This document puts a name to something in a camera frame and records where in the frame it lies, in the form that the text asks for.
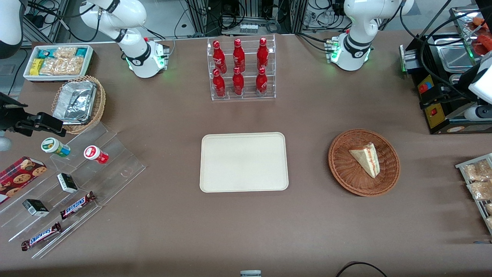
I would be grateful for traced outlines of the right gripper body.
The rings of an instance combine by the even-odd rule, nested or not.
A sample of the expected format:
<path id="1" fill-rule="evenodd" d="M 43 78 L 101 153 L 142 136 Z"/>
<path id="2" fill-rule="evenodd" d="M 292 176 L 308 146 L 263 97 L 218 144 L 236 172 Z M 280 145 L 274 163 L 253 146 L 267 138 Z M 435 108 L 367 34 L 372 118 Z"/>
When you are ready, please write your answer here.
<path id="1" fill-rule="evenodd" d="M 14 127 L 19 121 L 26 119 L 24 108 L 27 105 L 14 100 L 5 93 L 0 93 L 0 130 Z"/>

